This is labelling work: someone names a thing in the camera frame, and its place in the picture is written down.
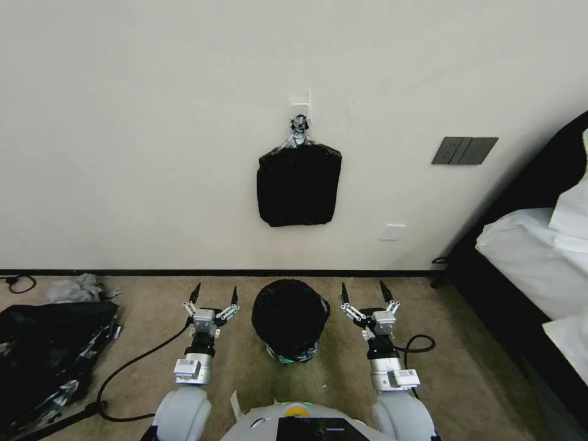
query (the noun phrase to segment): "trash can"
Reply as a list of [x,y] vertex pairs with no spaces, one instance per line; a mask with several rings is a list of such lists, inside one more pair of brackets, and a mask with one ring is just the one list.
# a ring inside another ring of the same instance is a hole
[[330,312],[329,303],[310,286],[284,279],[259,291],[251,323],[272,358],[282,364],[305,363],[319,347]]

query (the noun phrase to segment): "black trash bag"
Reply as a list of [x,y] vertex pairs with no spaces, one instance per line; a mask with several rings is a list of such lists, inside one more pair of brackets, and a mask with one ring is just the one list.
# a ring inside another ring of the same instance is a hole
[[259,215],[272,227],[326,224],[333,218],[341,173],[341,153],[312,141],[303,115],[292,120],[294,133],[259,158]]
[[331,308],[299,280],[278,280],[259,291],[251,323],[268,353],[282,364],[314,357]]
[[44,420],[55,401],[86,394],[117,310],[96,302],[14,305],[0,312],[0,438]]

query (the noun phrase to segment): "power cord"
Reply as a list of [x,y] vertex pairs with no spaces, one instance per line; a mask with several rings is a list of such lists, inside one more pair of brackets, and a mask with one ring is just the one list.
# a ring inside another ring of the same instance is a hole
[[[425,346],[424,348],[411,349],[410,345],[412,345],[414,343],[414,341],[419,338],[427,339],[429,342],[431,342],[431,344],[429,344],[428,346]],[[430,337],[427,334],[416,334],[416,335],[413,335],[409,339],[409,341],[406,343],[406,347],[394,346],[394,348],[400,352],[404,352],[404,369],[408,369],[409,368],[409,354],[410,353],[429,352],[429,351],[432,351],[433,349],[435,349],[435,346],[437,346],[437,343],[433,337]],[[414,388],[412,388],[412,393],[415,395],[415,398],[420,399],[417,394],[417,391]]]
[[[14,289],[14,286],[20,281],[20,279],[22,278],[26,278],[29,279],[32,282],[32,285],[30,287],[28,287],[26,290],[23,291],[16,291]],[[27,276],[27,275],[21,275],[21,276],[7,276],[7,277],[0,277],[0,280],[4,280],[7,284],[8,284],[8,291],[10,291],[13,294],[22,294],[22,293],[26,293],[30,290],[32,290],[35,286],[37,286],[37,281],[31,277],[31,276]]]
[[154,353],[155,351],[161,349],[162,347],[166,346],[167,344],[173,342],[176,338],[180,337],[180,335],[182,335],[185,330],[188,329],[188,326],[190,326],[191,323],[192,323],[192,319],[191,319],[191,317],[188,317],[188,319],[186,320],[186,324],[181,329],[181,331],[179,331],[177,334],[168,338],[166,341],[164,341],[160,345],[155,346],[153,349],[149,349],[147,352],[139,355],[138,357],[133,358],[131,361],[128,361],[127,363],[125,363],[124,365],[119,367],[117,370],[115,370],[112,374],[110,374],[110,376],[106,379],[106,381],[104,381],[104,383],[102,383],[102,386],[100,386],[100,390],[98,391],[98,395],[96,396],[96,406],[98,406],[98,414],[102,418],[104,418],[107,421],[111,421],[113,423],[128,423],[130,421],[145,420],[147,418],[153,418],[155,416],[155,413],[146,413],[145,415],[139,415],[139,416],[129,416],[127,418],[118,418],[116,416],[110,416],[109,414],[106,413],[106,410],[104,409],[104,404],[102,402],[102,393],[104,392],[104,389],[106,389],[106,386],[108,385],[108,383],[110,383],[110,380],[112,380],[114,377],[116,377],[116,375],[119,372],[121,372],[123,369],[128,368],[131,364],[136,363],[137,361],[145,358],[146,356]]

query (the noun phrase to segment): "wall outlet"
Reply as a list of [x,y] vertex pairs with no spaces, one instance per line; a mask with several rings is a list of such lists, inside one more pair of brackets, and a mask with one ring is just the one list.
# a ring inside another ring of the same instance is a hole
[[386,224],[384,231],[380,235],[380,240],[400,240],[406,225],[404,224]]

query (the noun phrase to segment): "carpet floor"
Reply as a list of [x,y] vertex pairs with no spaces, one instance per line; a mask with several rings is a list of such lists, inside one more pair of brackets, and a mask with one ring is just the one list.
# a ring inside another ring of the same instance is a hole
[[[0,286],[0,308],[11,304],[46,303],[45,290],[57,277],[38,277],[31,292],[11,294]],[[229,402],[237,391],[246,412],[278,401],[310,401],[336,407],[373,426],[371,407],[375,392],[361,331],[338,311],[344,281],[356,307],[383,305],[377,279],[303,277],[331,304],[331,317],[322,334],[316,357],[306,364],[281,366],[269,358],[251,325],[251,308],[270,277],[105,277],[107,287],[121,287],[115,299],[121,306],[122,331],[101,354],[94,383],[84,402],[95,398],[101,382],[117,367],[179,331],[186,319],[182,302],[202,282],[198,305],[228,306],[238,286],[239,314],[223,327],[216,342],[213,381],[206,387],[213,411],[203,440],[219,440],[233,425]],[[404,345],[413,334],[431,335],[435,350],[411,354],[417,369],[420,397],[429,409],[444,441],[544,441],[543,415],[532,390],[500,345],[450,285],[433,290],[422,277],[384,279],[401,302],[396,341]],[[189,345],[188,333],[118,375],[105,391],[108,412],[131,417],[155,412],[162,398],[175,388],[173,367]],[[149,420],[110,423],[99,416],[81,421],[53,436],[59,440],[138,440]]]

